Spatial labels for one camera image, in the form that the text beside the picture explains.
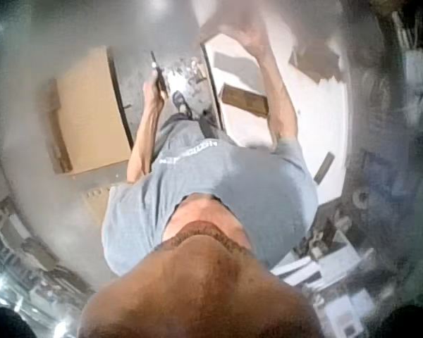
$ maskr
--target sleeve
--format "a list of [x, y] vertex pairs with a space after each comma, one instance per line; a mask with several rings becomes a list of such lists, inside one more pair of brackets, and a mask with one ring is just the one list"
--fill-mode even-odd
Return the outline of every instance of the sleeve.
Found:
[[296, 137], [284, 137], [278, 140], [273, 154], [280, 156], [285, 161], [308, 173], [307, 165], [302, 154], [302, 148]]
[[280, 139], [273, 154], [280, 156], [290, 165], [286, 165], [286, 175], [293, 184], [295, 192], [296, 210], [300, 226], [298, 229], [306, 231], [312, 225], [315, 213], [318, 208], [317, 185], [315, 184], [307, 168], [302, 148], [296, 137], [286, 137]]
[[150, 251], [143, 220], [137, 210], [138, 187], [120, 184], [112, 187], [102, 225], [102, 245], [111, 271], [122, 276]]

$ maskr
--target right hand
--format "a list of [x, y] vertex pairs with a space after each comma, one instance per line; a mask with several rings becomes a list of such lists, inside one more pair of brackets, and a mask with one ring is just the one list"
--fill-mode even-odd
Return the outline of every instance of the right hand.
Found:
[[263, 59], [271, 51], [271, 46], [264, 22], [257, 12], [257, 6], [250, 1], [223, 2], [201, 27], [200, 43], [222, 33], [239, 42], [257, 60]]
[[158, 72], [152, 71], [150, 78], [144, 82], [142, 92], [144, 93], [144, 104], [149, 110], [155, 110], [160, 113], [163, 110], [164, 103], [167, 100], [167, 93], [160, 92], [157, 86]]

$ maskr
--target cardboard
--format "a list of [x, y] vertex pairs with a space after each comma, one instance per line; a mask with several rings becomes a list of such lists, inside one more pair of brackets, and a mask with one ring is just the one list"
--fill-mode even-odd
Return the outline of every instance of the cardboard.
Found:
[[61, 106], [56, 125], [70, 163], [63, 171], [74, 175], [128, 160], [106, 48], [92, 49], [56, 82]]
[[83, 194], [83, 199], [85, 200], [92, 217], [94, 217], [94, 220], [99, 226], [102, 226], [105, 219], [111, 187], [111, 185], [107, 187], [99, 187], [88, 190]]

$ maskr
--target gray t-shirt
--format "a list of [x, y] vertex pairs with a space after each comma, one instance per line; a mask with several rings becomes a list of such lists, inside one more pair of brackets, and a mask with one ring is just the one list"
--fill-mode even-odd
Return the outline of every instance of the gray t-shirt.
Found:
[[224, 133], [205, 139], [199, 124], [178, 121], [159, 135], [152, 172], [111, 188], [102, 230], [105, 259], [117, 275], [161, 243], [176, 209], [194, 193], [218, 198], [243, 224], [253, 254], [274, 267], [305, 236], [317, 190], [294, 138], [274, 152], [236, 146]]

